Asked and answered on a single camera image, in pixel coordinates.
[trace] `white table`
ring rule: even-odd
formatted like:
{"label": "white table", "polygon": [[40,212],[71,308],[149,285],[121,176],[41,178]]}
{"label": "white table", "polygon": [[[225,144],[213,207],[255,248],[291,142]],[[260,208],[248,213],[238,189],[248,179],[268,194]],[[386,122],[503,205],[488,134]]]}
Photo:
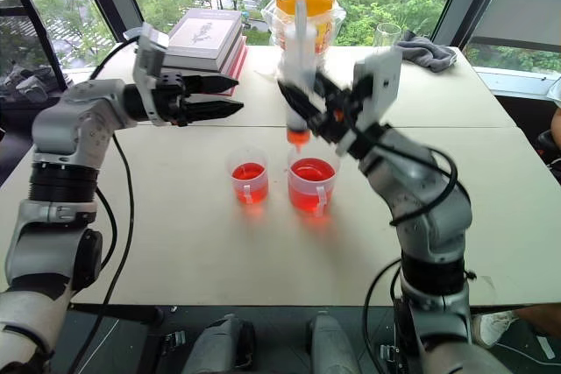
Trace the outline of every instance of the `white table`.
{"label": "white table", "polygon": [[[403,62],[398,98],[385,122],[395,127],[515,127],[491,95],[464,55],[441,74]],[[352,81],[355,61],[373,52],[372,47],[332,47],[326,71],[341,87]],[[232,97],[244,108],[221,120],[198,123],[220,126],[273,126],[286,124],[285,101],[273,77],[281,50],[272,46],[249,46],[239,86]],[[99,78],[118,78],[132,83],[134,46],[113,58]]]}
{"label": "white table", "polygon": [[[516,128],[407,128],[447,151],[472,197],[466,267],[479,279],[473,305],[561,301],[561,188]],[[386,205],[357,164],[343,159],[330,216],[301,217],[288,201],[282,128],[140,126],[119,139],[131,163],[137,217],[114,304],[362,304],[375,273],[400,249]],[[224,157],[243,144],[266,152],[270,193],[262,205],[234,198]],[[31,153],[0,189],[0,250],[7,250]],[[77,302],[99,303],[117,268],[127,229],[124,169],[114,146],[99,186],[118,219],[116,254]],[[102,208],[95,228],[110,226]],[[373,303],[389,305],[386,277]],[[4,288],[4,274],[0,273]]]}

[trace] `cup handle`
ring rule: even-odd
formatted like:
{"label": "cup handle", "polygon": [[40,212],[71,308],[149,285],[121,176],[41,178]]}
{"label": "cup handle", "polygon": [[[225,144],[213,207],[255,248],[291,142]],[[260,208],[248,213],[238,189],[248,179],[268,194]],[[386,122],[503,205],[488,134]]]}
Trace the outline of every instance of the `cup handle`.
{"label": "cup handle", "polygon": [[323,208],[327,205],[327,194],[325,194],[325,188],[323,186],[316,187],[316,191],[319,202],[314,211],[314,216],[323,216]]}
{"label": "cup handle", "polygon": [[252,188],[249,184],[244,185],[244,197],[245,197],[245,203],[249,203],[249,204],[253,203]]}

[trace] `measuring cup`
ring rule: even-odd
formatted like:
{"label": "measuring cup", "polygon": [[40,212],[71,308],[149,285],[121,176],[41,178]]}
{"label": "measuring cup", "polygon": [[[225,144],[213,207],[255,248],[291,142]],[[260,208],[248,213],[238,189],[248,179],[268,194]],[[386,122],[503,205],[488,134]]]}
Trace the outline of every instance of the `measuring cup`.
{"label": "measuring cup", "polygon": [[288,154],[288,196],[295,208],[322,216],[331,200],[339,157],[327,145],[308,144]]}
{"label": "measuring cup", "polygon": [[266,198],[269,180],[263,151],[251,146],[233,151],[226,158],[226,171],[239,201],[253,204]]}

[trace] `red liquid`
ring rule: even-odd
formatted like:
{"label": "red liquid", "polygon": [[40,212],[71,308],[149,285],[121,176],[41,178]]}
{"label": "red liquid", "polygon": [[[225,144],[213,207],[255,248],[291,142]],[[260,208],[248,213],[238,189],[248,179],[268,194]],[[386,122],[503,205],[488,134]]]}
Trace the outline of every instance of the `red liquid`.
{"label": "red liquid", "polygon": [[[248,162],[246,164],[242,164],[238,166],[231,174],[234,179],[238,180],[251,180],[255,177],[258,177],[265,171],[265,168],[259,164],[254,162]],[[236,196],[238,200],[242,203],[259,203],[263,199],[266,198],[266,194],[269,192],[269,185],[265,183],[262,188],[258,188],[257,190],[252,189],[250,192],[250,196],[252,197],[251,201],[248,201],[245,197],[245,192],[243,190],[234,189],[236,192]]]}
{"label": "red liquid", "polygon": [[[335,175],[333,167],[318,158],[300,159],[294,162],[290,169],[298,177],[309,181],[323,181]],[[331,200],[331,193],[332,190],[327,190],[325,192],[328,203]],[[288,183],[288,195],[293,205],[306,212],[314,212],[319,203],[319,196],[317,194],[300,193],[298,190],[295,190],[290,183]]]}

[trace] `person's leg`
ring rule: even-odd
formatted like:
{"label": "person's leg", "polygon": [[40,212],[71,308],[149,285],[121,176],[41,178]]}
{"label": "person's leg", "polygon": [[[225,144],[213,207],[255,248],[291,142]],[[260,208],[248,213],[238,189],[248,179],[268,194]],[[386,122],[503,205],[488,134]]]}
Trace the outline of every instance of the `person's leg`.
{"label": "person's leg", "polygon": [[477,315],[472,321],[473,340],[484,348],[491,348],[518,319],[527,321],[547,335],[561,337],[561,303],[559,303]]}

